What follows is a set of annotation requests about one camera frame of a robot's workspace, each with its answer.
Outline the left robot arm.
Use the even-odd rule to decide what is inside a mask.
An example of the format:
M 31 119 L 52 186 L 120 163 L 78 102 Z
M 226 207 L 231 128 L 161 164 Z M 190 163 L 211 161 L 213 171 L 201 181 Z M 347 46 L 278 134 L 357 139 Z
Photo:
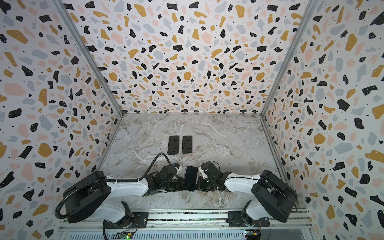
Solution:
M 141 179 L 114 179 L 105 176 L 103 171 L 96 171 L 65 190 L 55 209 L 55 217 L 66 219 L 68 223 L 88 218 L 117 223 L 130 217 L 130 210 L 126 202 L 115 204 L 112 199 L 182 191 L 185 184 L 179 176 L 181 170 L 178 163 L 170 164 Z

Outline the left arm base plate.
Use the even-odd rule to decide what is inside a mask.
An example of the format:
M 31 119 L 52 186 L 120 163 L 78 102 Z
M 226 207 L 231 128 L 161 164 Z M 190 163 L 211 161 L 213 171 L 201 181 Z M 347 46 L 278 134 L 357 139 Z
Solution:
M 149 220 L 149 212 L 133 212 L 129 217 L 123 217 L 117 223 L 106 222 L 106 229 L 145 229 Z

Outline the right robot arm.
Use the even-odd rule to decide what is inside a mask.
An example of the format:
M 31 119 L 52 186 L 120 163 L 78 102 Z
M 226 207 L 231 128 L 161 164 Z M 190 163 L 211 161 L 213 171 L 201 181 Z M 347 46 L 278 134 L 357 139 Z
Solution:
M 271 171 L 246 176 L 222 172 L 212 161 L 198 168 L 195 189 L 202 192 L 239 192 L 252 195 L 240 211 L 240 224 L 253 226 L 263 218 L 285 223 L 293 209 L 297 209 L 297 193 Z

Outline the circuit board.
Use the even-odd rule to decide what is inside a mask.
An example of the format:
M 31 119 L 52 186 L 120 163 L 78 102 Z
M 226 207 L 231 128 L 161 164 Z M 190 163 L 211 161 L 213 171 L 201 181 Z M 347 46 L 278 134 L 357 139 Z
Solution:
M 134 232 L 124 231 L 118 232 L 114 235 L 114 240 L 132 240 L 134 238 Z
M 261 230 L 245 231 L 246 240 L 261 240 Z

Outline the left circuit board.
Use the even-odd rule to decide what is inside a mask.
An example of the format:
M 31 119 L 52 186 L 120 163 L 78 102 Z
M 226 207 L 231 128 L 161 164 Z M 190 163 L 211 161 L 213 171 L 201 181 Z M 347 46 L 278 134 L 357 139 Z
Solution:
M 118 232 L 114 235 L 114 240 L 132 240 L 134 238 L 134 232 L 124 231 Z

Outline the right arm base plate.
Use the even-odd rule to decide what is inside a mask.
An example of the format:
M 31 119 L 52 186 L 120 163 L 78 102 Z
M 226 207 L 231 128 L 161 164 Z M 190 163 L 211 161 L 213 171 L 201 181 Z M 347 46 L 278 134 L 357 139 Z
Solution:
M 252 220 L 248 215 L 246 215 L 242 211 L 229 211 L 227 223 L 231 228 L 259 228 L 269 226 L 268 220 Z

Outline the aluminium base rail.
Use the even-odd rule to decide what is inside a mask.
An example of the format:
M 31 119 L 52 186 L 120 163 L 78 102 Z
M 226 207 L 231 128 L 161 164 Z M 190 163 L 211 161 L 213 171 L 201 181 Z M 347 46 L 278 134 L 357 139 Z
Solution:
M 113 240 L 118 232 L 134 232 L 133 240 L 245 240 L 245 231 L 261 230 L 261 240 L 315 240 L 307 212 L 303 209 L 290 215 L 286 223 L 273 218 L 268 227 L 231 228 L 229 211 L 240 210 L 143 210 L 149 212 L 145 229 L 106 229 L 102 220 L 85 220 L 77 224 L 64 221 L 59 229 L 60 240 Z

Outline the right circuit board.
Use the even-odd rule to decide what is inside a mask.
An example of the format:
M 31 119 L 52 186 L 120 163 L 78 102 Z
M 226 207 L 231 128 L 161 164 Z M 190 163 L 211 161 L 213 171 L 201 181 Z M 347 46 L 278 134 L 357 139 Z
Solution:
M 261 240 L 261 230 L 245 231 L 246 240 Z

